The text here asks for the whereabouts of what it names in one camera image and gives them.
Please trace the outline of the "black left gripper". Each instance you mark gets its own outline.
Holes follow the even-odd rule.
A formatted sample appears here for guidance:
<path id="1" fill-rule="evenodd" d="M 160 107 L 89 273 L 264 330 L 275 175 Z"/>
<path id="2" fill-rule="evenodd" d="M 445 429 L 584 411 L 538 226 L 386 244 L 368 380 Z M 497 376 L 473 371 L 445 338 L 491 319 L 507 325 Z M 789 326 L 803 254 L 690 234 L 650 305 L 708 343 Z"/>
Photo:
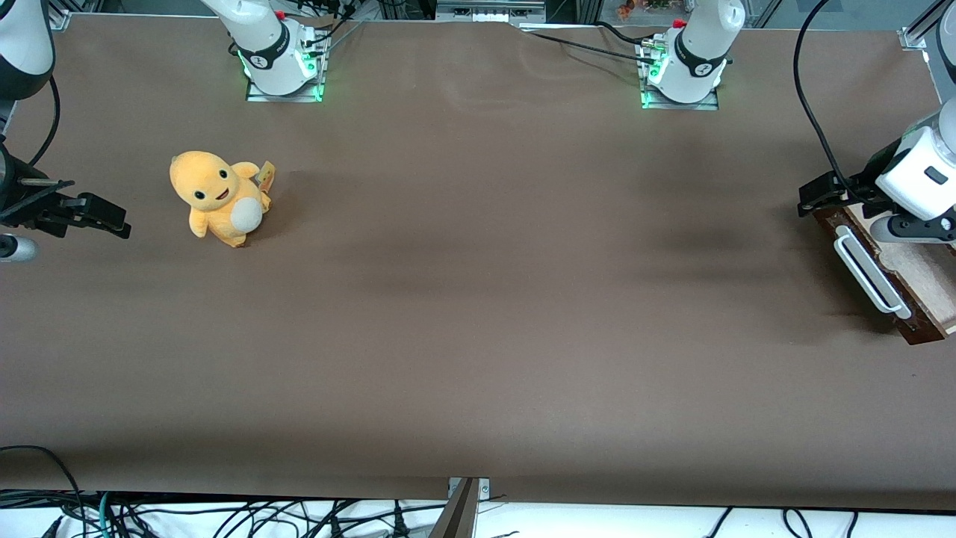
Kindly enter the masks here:
<path id="1" fill-rule="evenodd" d="M 875 180 L 887 170 L 899 146 L 901 146 L 900 137 L 873 154 L 860 173 L 851 175 L 847 179 L 848 187 L 850 187 L 848 193 L 843 181 L 833 170 L 810 180 L 798 193 L 798 216 L 808 217 L 813 212 L 842 208 L 848 203 L 895 204 L 889 195 L 875 184 Z"/>

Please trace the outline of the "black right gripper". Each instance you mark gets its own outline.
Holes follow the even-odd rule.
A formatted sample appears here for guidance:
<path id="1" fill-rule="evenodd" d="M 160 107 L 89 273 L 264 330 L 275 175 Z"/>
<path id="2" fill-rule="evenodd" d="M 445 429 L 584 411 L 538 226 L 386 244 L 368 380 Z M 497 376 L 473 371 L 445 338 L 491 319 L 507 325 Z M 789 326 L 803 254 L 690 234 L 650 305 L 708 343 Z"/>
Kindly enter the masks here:
<path id="1" fill-rule="evenodd" d="M 45 233 L 65 238 L 69 229 L 98 229 L 129 239 L 132 226 L 125 223 L 126 210 L 92 193 L 62 197 L 60 191 L 74 186 L 71 180 L 52 179 L 38 168 L 10 154 L 1 144 L 1 221 L 3 225 L 33 225 L 50 208 L 61 208 L 72 220 L 45 221 Z M 119 228 L 106 223 L 123 223 Z"/>

